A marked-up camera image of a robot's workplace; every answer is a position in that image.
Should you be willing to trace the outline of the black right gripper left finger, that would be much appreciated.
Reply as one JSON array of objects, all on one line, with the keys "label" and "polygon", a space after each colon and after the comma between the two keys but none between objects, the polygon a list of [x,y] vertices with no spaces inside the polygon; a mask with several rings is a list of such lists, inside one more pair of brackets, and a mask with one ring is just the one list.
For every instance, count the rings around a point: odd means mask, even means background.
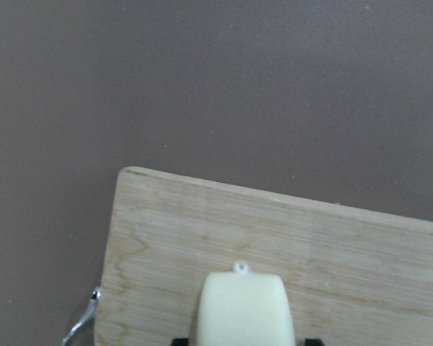
[{"label": "black right gripper left finger", "polygon": [[174,338],[170,346],[189,346],[189,339],[187,337]]}]

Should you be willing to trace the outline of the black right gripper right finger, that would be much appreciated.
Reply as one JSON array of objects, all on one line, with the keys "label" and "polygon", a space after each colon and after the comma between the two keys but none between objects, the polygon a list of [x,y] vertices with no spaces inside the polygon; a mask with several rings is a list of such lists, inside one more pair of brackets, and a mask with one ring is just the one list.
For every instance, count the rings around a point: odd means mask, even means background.
[{"label": "black right gripper right finger", "polygon": [[323,346],[323,341],[318,338],[307,338],[303,342],[304,346]]}]

